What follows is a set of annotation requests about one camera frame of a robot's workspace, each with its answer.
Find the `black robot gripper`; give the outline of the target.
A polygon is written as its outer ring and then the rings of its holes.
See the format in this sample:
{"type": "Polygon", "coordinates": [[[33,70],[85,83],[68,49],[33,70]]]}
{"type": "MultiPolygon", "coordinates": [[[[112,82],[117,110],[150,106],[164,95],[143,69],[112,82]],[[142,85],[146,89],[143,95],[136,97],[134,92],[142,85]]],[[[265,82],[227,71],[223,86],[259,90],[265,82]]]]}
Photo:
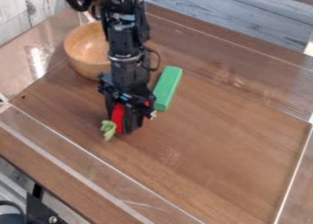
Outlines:
{"type": "Polygon", "coordinates": [[[97,91],[105,96],[108,120],[117,103],[124,105],[123,133],[130,134],[143,125],[143,117],[154,118],[155,96],[151,93],[150,74],[158,69],[151,66],[150,55],[132,57],[109,56],[111,70],[100,72],[97,91]]]}

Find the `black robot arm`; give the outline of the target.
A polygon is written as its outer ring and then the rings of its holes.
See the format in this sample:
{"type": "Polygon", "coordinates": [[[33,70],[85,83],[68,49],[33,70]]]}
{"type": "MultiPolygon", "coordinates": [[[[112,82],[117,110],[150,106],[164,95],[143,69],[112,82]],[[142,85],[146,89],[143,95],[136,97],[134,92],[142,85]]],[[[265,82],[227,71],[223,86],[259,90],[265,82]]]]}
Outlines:
{"type": "Polygon", "coordinates": [[[144,0],[65,0],[79,12],[89,11],[101,22],[108,43],[109,72],[97,75],[97,91],[105,96],[108,120],[116,132],[130,134],[155,117],[156,97],[150,90],[150,74],[158,70],[146,46],[150,25],[144,0]]]}

